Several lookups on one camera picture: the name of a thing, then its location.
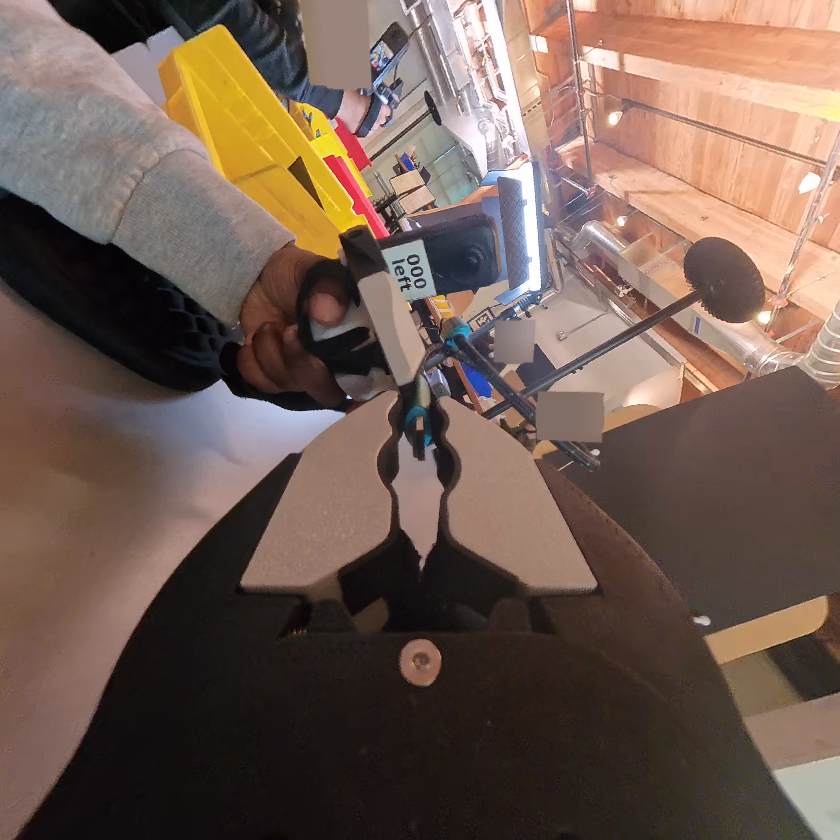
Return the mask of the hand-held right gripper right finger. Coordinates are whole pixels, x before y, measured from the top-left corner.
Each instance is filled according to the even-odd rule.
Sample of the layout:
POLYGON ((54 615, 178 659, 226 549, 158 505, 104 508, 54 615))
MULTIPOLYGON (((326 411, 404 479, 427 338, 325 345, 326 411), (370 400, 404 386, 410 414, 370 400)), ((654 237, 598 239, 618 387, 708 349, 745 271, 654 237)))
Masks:
POLYGON ((529 452, 451 397, 440 418, 437 540, 423 583, 442 598, 593 593, 595 576, 529 452))

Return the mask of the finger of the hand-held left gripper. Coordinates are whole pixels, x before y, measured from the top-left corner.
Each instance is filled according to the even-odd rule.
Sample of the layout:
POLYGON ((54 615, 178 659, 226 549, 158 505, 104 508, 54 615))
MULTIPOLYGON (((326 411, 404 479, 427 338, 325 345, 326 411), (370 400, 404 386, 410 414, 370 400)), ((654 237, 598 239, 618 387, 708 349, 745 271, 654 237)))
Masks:
POLYGON ((423 367, 426 348, 396 280, 378 271, 362 278, 358 289, 395 385, 412 384, 423 367))

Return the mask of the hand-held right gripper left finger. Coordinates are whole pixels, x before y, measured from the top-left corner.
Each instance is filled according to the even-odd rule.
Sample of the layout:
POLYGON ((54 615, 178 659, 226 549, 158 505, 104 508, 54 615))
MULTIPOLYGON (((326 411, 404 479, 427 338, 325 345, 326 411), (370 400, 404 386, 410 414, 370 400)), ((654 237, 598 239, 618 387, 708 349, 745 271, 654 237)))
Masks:
POLYGON ((393 480, 403 401, 385 392, 323 430, 303 450, 245 572, 246 594, 306 601, 397 601, 393 480))

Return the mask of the large yellow plastic bin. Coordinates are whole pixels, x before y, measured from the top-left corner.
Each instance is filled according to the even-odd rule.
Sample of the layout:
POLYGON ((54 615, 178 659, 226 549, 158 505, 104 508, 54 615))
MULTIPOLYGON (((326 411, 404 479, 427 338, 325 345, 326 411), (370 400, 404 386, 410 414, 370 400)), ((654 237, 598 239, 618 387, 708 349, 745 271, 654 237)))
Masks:
POLYGON ((164 112, 204 143, 220 174, 330 258, 340 234, 367 225, 228 30, 215 26, 159 64, 164 112))

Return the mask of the person's left forearm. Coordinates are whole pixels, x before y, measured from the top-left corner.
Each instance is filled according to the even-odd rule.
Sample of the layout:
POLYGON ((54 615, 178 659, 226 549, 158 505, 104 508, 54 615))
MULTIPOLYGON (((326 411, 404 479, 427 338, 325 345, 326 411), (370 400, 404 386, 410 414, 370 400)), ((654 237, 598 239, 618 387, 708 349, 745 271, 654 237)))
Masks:
POLYGON ((2 188, 114 245, 217 319, 295 237, 47 2, 2 2, 2 188))

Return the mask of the person's left hand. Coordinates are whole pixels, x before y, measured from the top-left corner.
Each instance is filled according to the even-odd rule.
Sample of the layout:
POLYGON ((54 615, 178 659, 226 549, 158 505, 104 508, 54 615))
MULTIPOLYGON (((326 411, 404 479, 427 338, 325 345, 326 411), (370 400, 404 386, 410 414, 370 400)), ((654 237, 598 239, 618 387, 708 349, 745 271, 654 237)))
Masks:
POLYGON ((347 395, 298 336, 300 289, 309 270, 323 261, 296 245, 269 259, 240 311, 245 344, 237 366, 244 380, 263 393, 305 393, 320 407, 334 409, 347 395))

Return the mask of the studio light panel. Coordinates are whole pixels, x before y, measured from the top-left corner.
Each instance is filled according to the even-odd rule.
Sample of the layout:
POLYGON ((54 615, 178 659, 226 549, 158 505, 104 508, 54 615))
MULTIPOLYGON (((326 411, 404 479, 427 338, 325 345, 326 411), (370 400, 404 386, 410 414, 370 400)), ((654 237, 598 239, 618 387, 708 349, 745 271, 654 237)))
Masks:
POLYGON ((480 184, 487 189, 482 210, 499 229, 501 277, 511 290, 542 292, 550 284, 540 176, 539 164, 528 158, 489 172, 480 184))

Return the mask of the red plastic bin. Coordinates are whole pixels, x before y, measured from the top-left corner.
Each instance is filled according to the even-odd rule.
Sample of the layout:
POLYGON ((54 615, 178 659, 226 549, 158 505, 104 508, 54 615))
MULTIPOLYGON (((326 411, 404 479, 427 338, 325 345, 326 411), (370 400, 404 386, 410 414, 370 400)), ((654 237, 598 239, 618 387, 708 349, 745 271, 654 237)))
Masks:
POLYGON ((362 172, 371 168, 372 163, 360 140, 341 120, 335 119, 323 124, 318 141, 312 144, 318 146, 322 160, 347 193, 353 214, 364 219, 375 238, 390 237, 363 178, 362 172))

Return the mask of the small yellow plastic bin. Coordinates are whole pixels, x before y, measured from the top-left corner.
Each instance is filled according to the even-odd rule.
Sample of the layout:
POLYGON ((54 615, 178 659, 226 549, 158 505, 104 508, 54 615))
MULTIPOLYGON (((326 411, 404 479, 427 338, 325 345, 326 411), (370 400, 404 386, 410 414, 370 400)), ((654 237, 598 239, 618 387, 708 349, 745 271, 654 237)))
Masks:
POLYGON ((346 148, 330 120, 321 111, 309 104, 293 100, 288 101, 288 111, 318 157, 325 159, 330 156, 345 156, 346 148))

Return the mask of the black board with cardboard backing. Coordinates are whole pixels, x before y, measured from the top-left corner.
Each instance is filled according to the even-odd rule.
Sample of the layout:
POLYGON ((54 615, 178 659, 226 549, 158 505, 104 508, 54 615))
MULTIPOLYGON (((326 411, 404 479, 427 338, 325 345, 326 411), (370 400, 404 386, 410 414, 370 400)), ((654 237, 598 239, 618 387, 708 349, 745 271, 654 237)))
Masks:
POLYGON ((790 368, 605 433, 573 482, 648 554, 723 659, 819 631, 838 594, 838 397, 790 368))

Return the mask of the black smartphone on grip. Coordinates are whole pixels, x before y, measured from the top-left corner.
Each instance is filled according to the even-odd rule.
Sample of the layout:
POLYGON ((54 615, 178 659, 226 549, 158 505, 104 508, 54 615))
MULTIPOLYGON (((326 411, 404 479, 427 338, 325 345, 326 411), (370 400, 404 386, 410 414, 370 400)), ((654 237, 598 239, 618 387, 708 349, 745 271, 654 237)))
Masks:
POLYGON ((371 78, 376 80, 398 65, 410 46, 409 35, 398 22, 393 22, 374 43, 370 51, 371 78))

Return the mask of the silver ventilation duct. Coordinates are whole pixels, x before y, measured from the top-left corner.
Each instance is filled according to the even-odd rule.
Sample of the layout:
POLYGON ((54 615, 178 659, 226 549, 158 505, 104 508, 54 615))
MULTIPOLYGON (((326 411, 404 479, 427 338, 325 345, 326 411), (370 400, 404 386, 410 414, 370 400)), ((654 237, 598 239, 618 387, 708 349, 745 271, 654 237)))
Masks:
MULTIPOLYGON (((642 241, 628 244, 603 223, 590 221, 572 235, 569 247, 577 257, 600 256, 614 263, 628 286, 660 308, 688 292, 682 261, 689 242, 683 238, 677 239, 675 256, 664 255, 642 241)), ((797 366, 826 389, 838 387, 838 306, 803 353, 786 349, 754 320, 729 324, 699 306, 677 315, 675 320, 688 333, 755 376, 797 366)))

